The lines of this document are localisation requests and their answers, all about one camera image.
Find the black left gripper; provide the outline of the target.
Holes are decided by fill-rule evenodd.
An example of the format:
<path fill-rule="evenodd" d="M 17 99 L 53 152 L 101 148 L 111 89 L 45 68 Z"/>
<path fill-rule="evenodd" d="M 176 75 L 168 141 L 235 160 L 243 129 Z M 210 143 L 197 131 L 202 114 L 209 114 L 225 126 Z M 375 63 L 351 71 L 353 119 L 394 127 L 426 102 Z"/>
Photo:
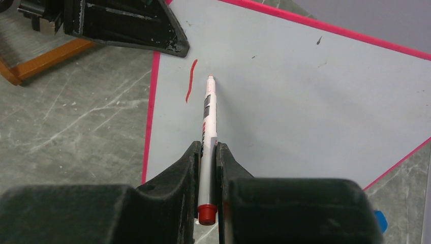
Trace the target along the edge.
<path fill-rule="evenodd" d="M 153 50 L 184 58 L 190 49 L 179 21 L 165 1 L 21 0 L 17 9 L 32 29 L 95 43 Z"/>

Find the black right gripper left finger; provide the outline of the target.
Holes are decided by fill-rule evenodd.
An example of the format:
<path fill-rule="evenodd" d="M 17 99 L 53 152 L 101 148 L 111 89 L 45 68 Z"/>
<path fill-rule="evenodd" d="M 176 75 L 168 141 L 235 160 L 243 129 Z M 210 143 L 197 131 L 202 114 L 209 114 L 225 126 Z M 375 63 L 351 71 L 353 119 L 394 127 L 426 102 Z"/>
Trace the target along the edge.
<path fill-rule="evenodd" d="M 1 195 L 1 243 L 193 243 L 193 142 L 170 167 L 129 185 L 26 185 Z"/>

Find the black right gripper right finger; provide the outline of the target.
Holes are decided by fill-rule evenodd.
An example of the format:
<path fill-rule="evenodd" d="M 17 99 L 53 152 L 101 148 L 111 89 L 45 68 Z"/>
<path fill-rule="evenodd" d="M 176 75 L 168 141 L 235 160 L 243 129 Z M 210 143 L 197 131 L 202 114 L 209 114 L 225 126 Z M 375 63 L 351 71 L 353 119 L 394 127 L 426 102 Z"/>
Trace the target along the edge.
<path fill-rule="evenodd" d="M 258 178 L 216 149 L 220 243 L 383 243 L 365 192 L 342 178 Z"/>

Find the red white marker pen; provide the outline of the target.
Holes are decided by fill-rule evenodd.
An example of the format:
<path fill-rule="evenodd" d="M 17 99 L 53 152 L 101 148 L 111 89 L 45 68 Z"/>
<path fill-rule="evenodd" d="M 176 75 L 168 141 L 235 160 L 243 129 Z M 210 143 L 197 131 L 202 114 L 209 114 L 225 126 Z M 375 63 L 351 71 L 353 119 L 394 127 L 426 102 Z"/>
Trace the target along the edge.
<path fill-rule="evenodd" d="M 217 143 L 216 81 L 214 77 L 210 75 L 206 82 L 204 100 L 197 207 L 198 221 L 204 226 L 215 224 L 218 211 L 216 203 Z"/>

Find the pink-framed whiteboard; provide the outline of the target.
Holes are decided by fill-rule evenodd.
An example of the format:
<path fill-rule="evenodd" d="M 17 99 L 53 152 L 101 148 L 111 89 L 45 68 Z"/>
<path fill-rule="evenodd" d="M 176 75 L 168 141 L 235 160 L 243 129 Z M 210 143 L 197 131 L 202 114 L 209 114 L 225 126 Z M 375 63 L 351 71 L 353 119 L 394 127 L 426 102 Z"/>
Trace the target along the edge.
<path fill-rule="evenodd" d="M 257 177 L 368 188 L 430 140 L 430 54 L 253 1 L 169 1 L 190 44 L 155 53 L 142 179 L 200 140 L 206 80 L 218 139 Z"/>

